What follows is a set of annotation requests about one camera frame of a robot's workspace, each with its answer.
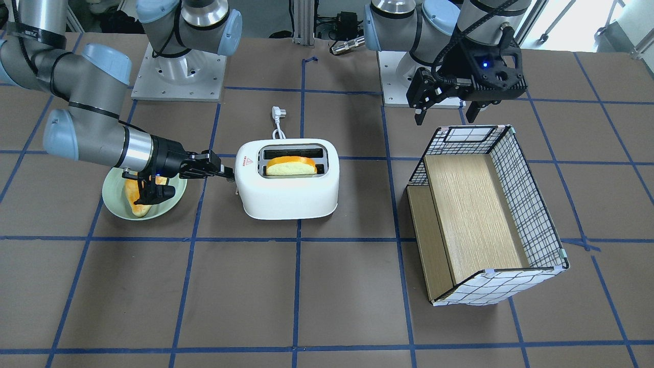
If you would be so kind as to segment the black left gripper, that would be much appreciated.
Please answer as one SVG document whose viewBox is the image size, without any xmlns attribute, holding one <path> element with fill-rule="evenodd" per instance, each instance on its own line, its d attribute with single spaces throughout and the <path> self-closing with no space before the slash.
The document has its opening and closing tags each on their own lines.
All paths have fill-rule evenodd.
<svg viewBox="0 0 654 368">
<path fill-rule="evenodd" d="M 443 57 L 438 70 L 419 67 L 407 90 L 407 103 L 415 109 L 416 125 L 422 126 L 428 109 L 446 98 L 470 102 L 465 119 L 472 124 L 488 104 L 523 95 L 528 84 L 514 33 L 511 26 L 505 26 L 496 45 L 462 37 Z"/>
</svg>

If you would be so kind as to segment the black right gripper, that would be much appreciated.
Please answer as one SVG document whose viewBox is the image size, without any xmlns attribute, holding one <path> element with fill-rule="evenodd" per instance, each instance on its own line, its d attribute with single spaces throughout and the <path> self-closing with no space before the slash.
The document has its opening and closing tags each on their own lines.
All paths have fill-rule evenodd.
<svg viewBox="0 0 654 368">
<path fill-rule="evenodd" d="M 152 136 L 153 153 L 150 168 L 162 177 L 181 179 L 203 179 L 211 176 L 234 181 L 233 169 L 222 169 L 220 157 L 211 150 L 201 153 L 187 151 L 180 142 Z"/>
</svg>

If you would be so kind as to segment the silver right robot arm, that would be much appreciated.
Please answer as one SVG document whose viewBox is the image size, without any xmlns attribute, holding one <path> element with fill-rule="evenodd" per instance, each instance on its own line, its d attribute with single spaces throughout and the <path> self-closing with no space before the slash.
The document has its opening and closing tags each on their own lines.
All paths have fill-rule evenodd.
<svg viewBox="0 0 654 368">
<path fill-rule="evenodd" d="M 47 153 L 112 166 L 145 186 L 156 177 L 220 176 L 233 181 L 210 150 L 194 153 L 176 141 L 151 135 L 120 119 L 132 63 L 122 52 L 92 43 L 81 54 L 65 48 L 63 28 L 48 19 L 62 1 L 12 1 L 2 40 L 2 80 L 41 90 L 68 103 L 53 112 L 43 145 Z"/>
</svg>

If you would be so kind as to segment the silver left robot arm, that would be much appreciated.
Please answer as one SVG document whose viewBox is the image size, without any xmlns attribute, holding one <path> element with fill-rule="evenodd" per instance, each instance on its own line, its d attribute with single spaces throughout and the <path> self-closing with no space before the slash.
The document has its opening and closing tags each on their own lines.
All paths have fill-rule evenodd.
<svg viewBox="0 0 654 368">
<path fill-rule="evenodd" d="M 515 26 L 529 1 L 371 1 L 364 37 L 372 51 L 407 52 L 416 70 L 407 105 L 422 124 L 448 98 L 469 102 L 469 123 L 489 105 L 528 89 Z"/>
</svg>

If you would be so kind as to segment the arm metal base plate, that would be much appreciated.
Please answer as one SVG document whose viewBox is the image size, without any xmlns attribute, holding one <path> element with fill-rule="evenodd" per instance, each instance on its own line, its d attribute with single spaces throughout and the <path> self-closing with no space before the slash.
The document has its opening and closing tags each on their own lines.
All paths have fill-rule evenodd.
<svg viewBox="0 0 654 368">
<path fill-rule="evenodd" d="M 408 52 L 379 51 L 378 65 L 385 107 L 408 107 L 407 89 L 420 64 Z"/>
<path fill-rule="evenodd" d="M 149 45 L 131 93 L 134 100 L 219 102 L 227 57 L 192 50 L 179 58 L 152 56 Z"/>
</svg>

